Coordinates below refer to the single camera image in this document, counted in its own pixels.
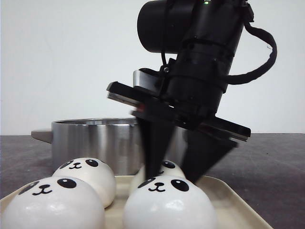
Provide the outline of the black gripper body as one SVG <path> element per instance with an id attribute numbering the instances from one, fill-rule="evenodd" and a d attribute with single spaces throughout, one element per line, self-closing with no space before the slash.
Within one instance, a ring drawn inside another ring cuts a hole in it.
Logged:
<path id="1" fill-rule="evenodd" d="M 250 128 L 215 116 L 223 95 L 221 88 L 196 78 L 173 78 L 171 69 L 167 65 L 159 70 L 167 73 L 160 97 L 115 81 L 107 87 L 108 98 L 135 107 L 132 115 L 150 122 L 165 122 L 242 141 L 251 136 Z"/>

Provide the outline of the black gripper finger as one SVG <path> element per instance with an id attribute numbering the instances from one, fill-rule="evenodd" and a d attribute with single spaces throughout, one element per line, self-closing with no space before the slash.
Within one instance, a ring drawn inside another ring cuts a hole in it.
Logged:
<path id="1" fill-rule="evenodd" d="M 199 131 L 186 131 L 187 149 L 181 169 L 186 179 L 197 180 L 219 162 L 227 153 L 238 146 L 227 135 L 212 135 Z"/>
<path id="2" fill-rule="evenodd" d="M 165 122 L 137 119 L 145 159 L 145 178 L 158 175 L 161 163 L 173 136 L 175 126 Z"/>

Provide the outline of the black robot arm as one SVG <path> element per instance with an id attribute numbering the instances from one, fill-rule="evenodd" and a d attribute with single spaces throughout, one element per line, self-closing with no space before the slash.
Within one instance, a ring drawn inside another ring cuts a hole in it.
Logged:
<path id="1" fill-rule="evenodd" d="M 140 10 L 137 30 L 145 49 L 175 53 L 160 70 L 140 69 L 146 85 L 110 83 L 110 99 L 135 107 L 145 177 L 157 176 L 176 127 L 186 130 L 182 161 L 195 182 L 251 130 L 216 117 L 243 30 L 243 0 L 159 0 Z"/>

